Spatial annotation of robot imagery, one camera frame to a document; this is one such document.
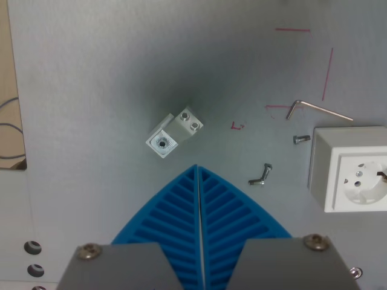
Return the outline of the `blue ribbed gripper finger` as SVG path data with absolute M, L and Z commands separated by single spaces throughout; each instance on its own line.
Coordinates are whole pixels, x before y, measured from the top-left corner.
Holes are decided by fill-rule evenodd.
M 80 246 L 58 289 L 204 289 L 198 167 L 152 197 L 109 245 Z
M 332 241 L 292 237 L 215 173 L 198 169 L 206 289 L 358 289 Z

